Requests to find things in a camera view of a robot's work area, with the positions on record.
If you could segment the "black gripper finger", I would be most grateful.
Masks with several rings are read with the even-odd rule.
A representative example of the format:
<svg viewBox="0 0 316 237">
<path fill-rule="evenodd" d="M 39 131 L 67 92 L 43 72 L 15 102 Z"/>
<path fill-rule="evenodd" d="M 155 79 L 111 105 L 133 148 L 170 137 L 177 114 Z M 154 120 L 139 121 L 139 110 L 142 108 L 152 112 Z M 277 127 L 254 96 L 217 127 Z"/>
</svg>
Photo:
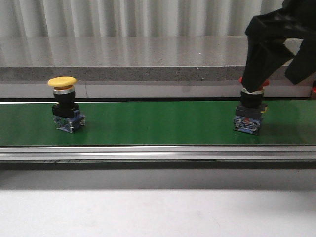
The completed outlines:
<svg viewBox="0 0 316 237">
<path fill-rule="evenodd" d="M 303 40 L 296 55 L 285 48 L 285 61 L 292 59 L 285 76 L 297 85 L 316 71 L 316 36 L 286 35 L 286 39 L 291 38 Z"/>
<path fill-rule="evenodd" d="M 256 42 L 248 37 L 247 60 L 241 84 L 250 93 L 259 90 L 263 83 L 291 60 L 294 54 L 285 46 L 285 38 L 265 39 Z"/>
</svg>

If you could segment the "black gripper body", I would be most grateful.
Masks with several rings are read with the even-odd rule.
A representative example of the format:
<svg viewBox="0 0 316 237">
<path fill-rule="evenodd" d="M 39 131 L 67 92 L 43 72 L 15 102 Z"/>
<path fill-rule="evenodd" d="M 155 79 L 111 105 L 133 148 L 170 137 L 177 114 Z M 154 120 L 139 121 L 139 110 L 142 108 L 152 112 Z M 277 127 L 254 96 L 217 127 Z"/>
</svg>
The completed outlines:
<svg viewBox="0 0 316 237">
<path fill-rule="evenodd" d="M 282 8 L 254 16 L 245 34 L 255 43 L 273 39 L 316 40 L 316 2 L 285 0 Z"/>
</svg>

